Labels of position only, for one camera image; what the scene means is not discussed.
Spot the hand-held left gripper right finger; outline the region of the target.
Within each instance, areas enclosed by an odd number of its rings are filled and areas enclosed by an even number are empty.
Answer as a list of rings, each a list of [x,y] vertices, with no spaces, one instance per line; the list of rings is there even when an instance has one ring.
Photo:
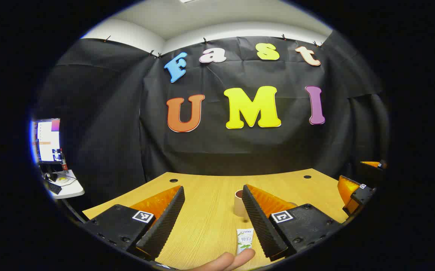
[[[294,206],[250,184],[243,186],[243,203],[271,261],[303,254],[343,226],[312,204]]]

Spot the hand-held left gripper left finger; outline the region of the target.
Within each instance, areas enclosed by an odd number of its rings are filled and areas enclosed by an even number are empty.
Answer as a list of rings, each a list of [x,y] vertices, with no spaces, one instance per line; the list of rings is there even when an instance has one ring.
[[[114,204],[83,228],[116,249],[154,260],[164,248],[185,199],[182,186],[172,187],[131,207]]]

